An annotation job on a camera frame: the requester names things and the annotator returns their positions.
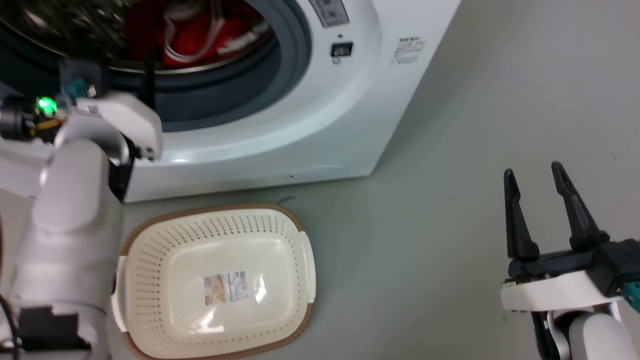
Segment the laundry basket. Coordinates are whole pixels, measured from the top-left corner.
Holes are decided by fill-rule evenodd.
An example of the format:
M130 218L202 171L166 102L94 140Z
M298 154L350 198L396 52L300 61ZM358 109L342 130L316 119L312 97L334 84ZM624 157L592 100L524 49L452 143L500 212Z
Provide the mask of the laundry basket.
M150 220L124 245L113 314L140 359L237 359L305 330L316 270L307 234L267 204Z

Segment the warning label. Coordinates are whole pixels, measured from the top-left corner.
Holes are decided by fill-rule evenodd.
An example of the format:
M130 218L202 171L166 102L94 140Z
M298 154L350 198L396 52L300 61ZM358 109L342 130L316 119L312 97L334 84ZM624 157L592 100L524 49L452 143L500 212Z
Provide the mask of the warning label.
M418 61L419 54L424 50L426 41L420 37L406 37L398 39L391 65L405 65Z

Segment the red clothing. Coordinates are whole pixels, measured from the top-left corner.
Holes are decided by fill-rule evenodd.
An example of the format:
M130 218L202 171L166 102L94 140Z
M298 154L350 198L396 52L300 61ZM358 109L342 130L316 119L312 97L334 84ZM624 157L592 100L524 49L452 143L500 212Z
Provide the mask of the red clothing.
M152 51L156 58L162 58L165 65L183 67L196 63L210 63L219 58L218 49L224 48L229 40L236 39L251 31L251 20L261 20L260 13L242 0L221 1L224 23L211 46L196 60L181 62L168 55L165 48L166 9L171 0L141 0L129 9L125 24L125 37L131 60L143 61ZM175 27L171 48L180 55L198 53L207 41L211 28L211 9L205 1L202 12L189 20L170 20Z

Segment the washing machine label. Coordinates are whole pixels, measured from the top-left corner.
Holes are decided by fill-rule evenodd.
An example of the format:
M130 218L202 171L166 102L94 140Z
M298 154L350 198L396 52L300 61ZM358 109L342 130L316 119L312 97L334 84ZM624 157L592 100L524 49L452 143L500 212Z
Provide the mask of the washing machine label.
M424 50L426 41L420 37L406 37L398 39L398 45L391 60L391 65L406 65L418 61L418 57Z
M249 298L246 270L211 275L204 278L205 305L230 304Z
M342 0L309 0L309 2L316 10L323 28L349 24L349 16Z

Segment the basket handle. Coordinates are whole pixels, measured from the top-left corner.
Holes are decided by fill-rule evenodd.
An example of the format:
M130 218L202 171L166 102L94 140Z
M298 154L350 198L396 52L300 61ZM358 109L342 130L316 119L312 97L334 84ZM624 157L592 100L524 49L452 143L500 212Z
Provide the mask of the basket handle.
M305 273L307 273L307 297L309 303L316 302L316 261L314 252L311 249L311 242L305 231L300 231L302 235L302 254L305 258Z
M113 311L113 318L116 320L116 325L120 328L120 332L127 332L127 325L125 324L124 316L122 316L122 306L120 303L120 288L122 287L124 268L127 261L126 256L120 256L118 258L118 269L116 270L116 286L111 294L111 310Z

